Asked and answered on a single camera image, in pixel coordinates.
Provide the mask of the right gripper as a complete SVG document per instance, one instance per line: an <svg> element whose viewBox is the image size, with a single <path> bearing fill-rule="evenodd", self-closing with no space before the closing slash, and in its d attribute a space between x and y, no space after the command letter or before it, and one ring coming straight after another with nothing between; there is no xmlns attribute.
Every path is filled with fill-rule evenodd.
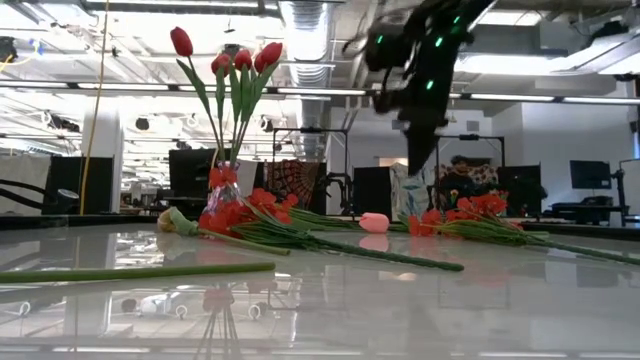
<svg viewBox="0 0 640 360"><path fill-rule="evenodd" d="M383 88L372 97L377 113L398 110L398 119L411 123L405 131L409 175L423 168L437 145L436 129L448 124L445 113L452 77L451 52L420 52L404 88Z"/></svg>

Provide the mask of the red blossom artificial bunch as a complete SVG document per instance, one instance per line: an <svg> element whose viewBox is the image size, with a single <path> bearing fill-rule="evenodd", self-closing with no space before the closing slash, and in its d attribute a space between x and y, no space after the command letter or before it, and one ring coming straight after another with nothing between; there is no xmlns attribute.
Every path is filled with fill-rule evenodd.
<svg viewBox="0 0 640 360"><path fill-rule="evenodd" d="M280 203L281 207L287 211L291 218L291 224L297 228L309 231L360 230L360 226L354 221L316 214L299 208L298 203L299 199L294 194L286 195Z"/></svg>
<svg viewBox="0 0 640 360"><path fill-rule="evenodd" d="M639 258L566 245L525 231L518 223L499 217L506 207L507 202L496 194L472 196L458 198L453 209L431 209L420 216L405 216L401 222L413 236L443 235L510 247L542 247L640 266Z"/></svg>
<svg viewBox="0 0 640 360"><path fill-rule="evenodd" d="M293 226L287 211L281 207L281 202L282 200L262 188L253 189L248 196L243 197L245 213L241 223L232 227L232 237L288 249L290 252L292 250L333 252L452 272L464 270L460 264L370 250L318 238L309 230Z"/></svg>

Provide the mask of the purple glass vase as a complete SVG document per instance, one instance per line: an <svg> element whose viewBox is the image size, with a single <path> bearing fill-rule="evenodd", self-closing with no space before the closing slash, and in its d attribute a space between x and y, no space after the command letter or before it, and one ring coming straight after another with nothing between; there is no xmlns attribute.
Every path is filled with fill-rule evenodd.
<svg viewBox="0 0 640 360"><path fill-rule="evenodd" d="M199 219L202 228L232 236L232 227L243 220L245 208L238 185L239 167L239 163L226 161L210 169L210 194Z"/></svg>

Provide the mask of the person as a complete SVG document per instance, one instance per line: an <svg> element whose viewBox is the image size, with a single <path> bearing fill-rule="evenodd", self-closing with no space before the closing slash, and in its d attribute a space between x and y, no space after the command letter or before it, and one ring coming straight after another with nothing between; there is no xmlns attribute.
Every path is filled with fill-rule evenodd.
<svg viewBox="0 0 640 360"><path fill-rule="evenodd" d="M456 155L451 159L452 169L440 179L439 196L443 210L450 210L456 207L459 198L476 196L480 192L480 187L470 177L468 159L461 155Z"/></svg>

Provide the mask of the white blue cloth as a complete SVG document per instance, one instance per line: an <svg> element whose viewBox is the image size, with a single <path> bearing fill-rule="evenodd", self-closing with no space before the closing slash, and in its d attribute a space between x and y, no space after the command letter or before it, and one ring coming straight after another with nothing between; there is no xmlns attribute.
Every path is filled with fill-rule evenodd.
<svg viewBox="0 0 640 360"><path fill-rule="evenodd" d="M434 183L434 171L425 165L416 175L408 167L394 163L389 168L391 180L391 211L394 220L401 215L422 215L429 205L428 186Z"/></svg>

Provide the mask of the black partition panel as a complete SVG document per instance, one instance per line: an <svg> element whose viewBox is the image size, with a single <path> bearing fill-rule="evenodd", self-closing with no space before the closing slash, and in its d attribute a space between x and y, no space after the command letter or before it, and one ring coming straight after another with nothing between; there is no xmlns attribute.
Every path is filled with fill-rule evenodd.
<svg viewBox="0 0 640 360"><path fill-rule="evenodd" d="M500 189L506 191L509 217L537 216L547 193L541 184L541 166L506 166L498 169Z"/></svg>
<svg viewBox="0 0 640 360"><path fill-rule="evenodd" d="M91 157L85 186L85 214L100 214L111 210L113 162L110 157ZM56 195L60 189L81 195L84 157L52 157L46 190Z"/></svg>
<svg viewBox="0 0 640 360"><path fill-rule="evenodd" d="M354 169L353 202L357 214L380 213L392 218L389 167Z"/></svg>

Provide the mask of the patterned mandala tapestry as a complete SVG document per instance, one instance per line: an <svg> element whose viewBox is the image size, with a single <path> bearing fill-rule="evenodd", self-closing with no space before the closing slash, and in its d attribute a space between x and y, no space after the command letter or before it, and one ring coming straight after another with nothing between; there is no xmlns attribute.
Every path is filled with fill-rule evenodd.
<svg viewBox="0 0 640 360"><path fill-rule="evenodd" d="M325 215L326 189L321 183L325 175L325 163L300 160L268 162L265 169L266 188L279 200L293 194L299 200L299 208Z"/></svg>

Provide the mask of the black desk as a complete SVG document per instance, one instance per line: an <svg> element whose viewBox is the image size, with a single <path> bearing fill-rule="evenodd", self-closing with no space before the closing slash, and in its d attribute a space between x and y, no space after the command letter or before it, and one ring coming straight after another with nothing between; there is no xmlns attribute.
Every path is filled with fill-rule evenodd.
<svg viewBox="0 0 640 360"><path fill-rule="evenodd" d="M619 163L618 168L613 171L611 169L611 185L616 186L618 204L614 204L612 197L604 195L595 195L596 190L592 189L574 189L574 190L591 190L593 194L590 197L585 197L579 202L564 202L554 203L551 205L550 214L554 218L573 221L576 224L591 224L599 225L601 222L610 222L612 213L618 213L620 215L621 225L625 226L628 222L631 222L630 207L626 203L624 178L626 175L625 170L622 168L622 164L625 161Z"/></svg>

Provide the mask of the black rig frame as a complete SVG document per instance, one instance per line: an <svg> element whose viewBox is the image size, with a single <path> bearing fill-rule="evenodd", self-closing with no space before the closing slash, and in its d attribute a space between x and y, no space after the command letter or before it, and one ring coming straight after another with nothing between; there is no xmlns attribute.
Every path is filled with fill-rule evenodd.
<svg viewBox="0 0 640 360"><path fill-rule="evenodd" d="M452 160L461 161L463 172L469 175L481 169L497 170L506 165L506 140L503 136L479 134L437 135L433 153L437 177L456 168Z"/></svg>
<svg viewBox="0 0 640 360"><path fill-rule="evenodd" d="M348 147L348 131L346 129L322 129L317 127L302 127L302 128L275 128L272 135L272 160L271 163L275 163L275 156L278 152L277 147L280 146L281 141L276 140L276 135L279 131L286 131L288 134L298 132L301 134L333 134L340 133L343 136L343 149L344 149L344 170L342 173L327 172L320 178L320 181L316 185L317 189L325 191L325 195L330 198L331 195L328 192L328 188L336 183L340 189L342 208L342 216L350 216L355 218L354 202L353 202L353 180L349 174L349 147Z"/></svg>

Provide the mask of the silver ventilation duct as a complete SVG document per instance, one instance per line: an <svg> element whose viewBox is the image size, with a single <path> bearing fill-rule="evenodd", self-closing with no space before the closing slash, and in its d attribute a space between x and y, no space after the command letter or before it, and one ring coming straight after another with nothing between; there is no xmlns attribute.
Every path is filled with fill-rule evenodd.
<svg viewBox="0 0 640 360"><path fill-rule="evenodd" d="M320 64L329 48L331 6L319 1L278 1L285 24L287 60L294 87L324 88L328 85L329 67ZM300 100L296 113L301 128L320 128L325 117L321 100ZM300 134L302 158L322 161L324 135Z"/></svg>

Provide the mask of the dark wall monitor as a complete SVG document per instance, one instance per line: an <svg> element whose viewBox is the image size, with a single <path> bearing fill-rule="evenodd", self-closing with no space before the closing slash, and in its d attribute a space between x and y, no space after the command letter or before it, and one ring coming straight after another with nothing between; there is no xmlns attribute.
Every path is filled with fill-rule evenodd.
<svg viewBox="0 0 640 360"><path fill-rule="evenodd" d="M571 160L569 165L573 189L609 190L612 187L608 162Z"/></svg>

